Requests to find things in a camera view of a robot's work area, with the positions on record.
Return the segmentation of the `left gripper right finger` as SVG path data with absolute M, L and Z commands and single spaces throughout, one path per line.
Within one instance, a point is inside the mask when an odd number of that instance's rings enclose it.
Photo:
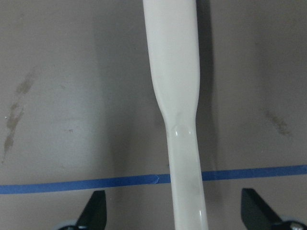
M 241 219 L 247 230 L 287 230 L 281 218 L 252 188 L 241 192 Z

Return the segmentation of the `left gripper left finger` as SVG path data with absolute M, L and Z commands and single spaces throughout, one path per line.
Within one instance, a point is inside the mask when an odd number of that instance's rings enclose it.
M 77 230 L 104 230 L 106 227 L 106 193 L 94 191 L 76 222 Z

